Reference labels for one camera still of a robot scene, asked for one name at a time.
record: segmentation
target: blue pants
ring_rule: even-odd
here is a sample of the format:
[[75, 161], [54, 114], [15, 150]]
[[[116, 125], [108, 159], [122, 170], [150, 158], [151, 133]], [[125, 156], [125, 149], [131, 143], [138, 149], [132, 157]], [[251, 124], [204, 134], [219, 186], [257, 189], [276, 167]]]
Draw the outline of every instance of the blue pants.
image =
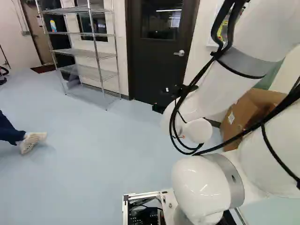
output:
[[16, 130], [0, 110], [0, 140], [7, 141], [12, 145], [17, 145], [16, 142], [24, 140], [25, 134], [26, 132], [23, 130]]

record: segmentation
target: cardboard box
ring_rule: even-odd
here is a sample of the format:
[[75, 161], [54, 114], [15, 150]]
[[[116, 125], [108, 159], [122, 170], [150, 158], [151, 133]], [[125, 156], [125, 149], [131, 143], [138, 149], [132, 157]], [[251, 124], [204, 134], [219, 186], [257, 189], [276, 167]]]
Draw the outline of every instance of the cardboard box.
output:
[[[224, 117], [220, 130], [223, 141], [259, 122], [268, 115], [284, 98], [286, 94], [252, 88], [233, 104]], [[237, 149], [242, 138], [224, 147], [224, 151]]]

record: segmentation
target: door window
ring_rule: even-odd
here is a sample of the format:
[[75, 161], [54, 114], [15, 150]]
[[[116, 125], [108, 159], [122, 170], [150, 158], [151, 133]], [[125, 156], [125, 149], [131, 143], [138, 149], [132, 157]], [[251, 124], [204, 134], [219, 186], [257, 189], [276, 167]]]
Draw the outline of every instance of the door window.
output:
[[142, 0], [141, 37], [176, 40], [182, 0]]

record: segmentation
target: floor mat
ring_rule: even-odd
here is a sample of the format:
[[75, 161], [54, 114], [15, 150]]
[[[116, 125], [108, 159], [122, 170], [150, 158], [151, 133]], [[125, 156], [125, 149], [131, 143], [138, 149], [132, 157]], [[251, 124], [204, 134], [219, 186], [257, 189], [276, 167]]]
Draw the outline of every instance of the floor mat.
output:
[[55, 66], [52, 65], [47, 65], [47, 66], [41, 66], [41, 67], [34, 67], [31, 68], [34, 72], [38, 73], [38, 74], [42, 74], [45, 72], [50, 72], [50, 71], [54, 71], [55, 70]]

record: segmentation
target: door frame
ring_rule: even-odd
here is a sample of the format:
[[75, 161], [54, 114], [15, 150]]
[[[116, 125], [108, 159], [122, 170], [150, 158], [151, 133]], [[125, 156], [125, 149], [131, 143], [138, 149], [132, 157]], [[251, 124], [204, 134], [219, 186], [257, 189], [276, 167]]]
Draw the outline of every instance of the door frame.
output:
[[31, 38], [32, 38], [32, 41], [33, 41], [33, 44], [34, 44], [34, 47], [36, 48], [36, 51], [37, 51], [38, 58], [39, 58], [41, 64], [43, 65], [44, 62], [43, 62], [42, 57], [41, 57], [41, 54], [40, 54], [40, 52], [39, 52], [38, 45], [37, 45], [37, 43], [36, 43], [36, 41], [35, 41], [35, 38], [34, 38], [34, 36], [33, 36], [33, 32], [32, 32], [31, 25], [30, 25], [30, 21], [29, 21], [27, 12], [26, 12], [25, 7], [24, 7], [24, 4], [25, 4], [25, 3], [24, 3], [24, 1], [22, 1], [22, 0], [20, 1], [20, 3], [21, 3], [21, 7], [22, 7], [21, 10], [22, 10], [23, 13], [24, 13], [25, 21], [26, 21], [26, 23], [27, 23], [27, 26], [28, 26], [28, 29], [29, 29], [29, 32], [30, 32], [30, 35], [31, 35]]
[[[193, 34], [194, 34], [194, 29], [196, 25], [196, 20], [197, 20], [197, 15], [198, 15], [198, 9], [200, 5], [200, 0], [188, 0], [194, 3], [194, 11], [193, 11], [193, 22], [192, 22], [192, 28], [191, 28], [191, 33], [189, 37], [186, 39], [186, 54], [189, 56], [190, 48], [192, 45], [192, 40], [193, 40]], [[127, 73], [128, 73], [128, 92], [129, 92], [129, 100], [134, 99], [134, 74], [133, 74], [133, 55], [132, 55], [132, 38], [131, 38], [131, 6], [130, 6], [131, 0], [125, 0], [125, 23], [126, 23], [126, 45], [127, 45]], [[188, 64], [188, 57], [185, 59], [185, 67], [187, 67]]]

